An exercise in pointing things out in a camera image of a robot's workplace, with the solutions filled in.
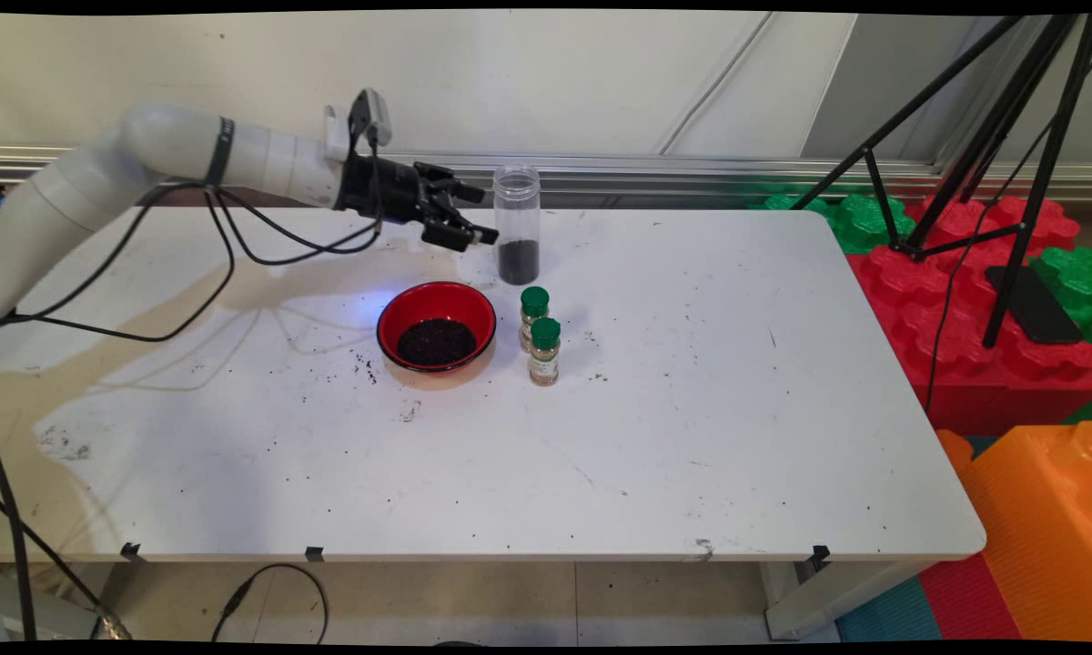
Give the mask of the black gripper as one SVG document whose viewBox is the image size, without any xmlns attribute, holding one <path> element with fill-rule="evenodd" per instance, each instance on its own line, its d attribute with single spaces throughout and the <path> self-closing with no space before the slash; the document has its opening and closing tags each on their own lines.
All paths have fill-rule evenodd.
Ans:
<svg viewBox="0 0 1092 655">
<path fill-rule="evenodd" d="M 404 165 L 373 155 L 349 155 L 339 172 L 335 210 L 353 211 L 364 218 L 404 225 L 422 223 L 426 245 L 466 252 L 470 246 L 492 246 L 500 233 L 464 218 L 453 205 L 430 205 L 432 195 L 455 196 L 480 204 L 485 190 L 466 184 L 446 166 L 414 162 Z"/>
</svg>

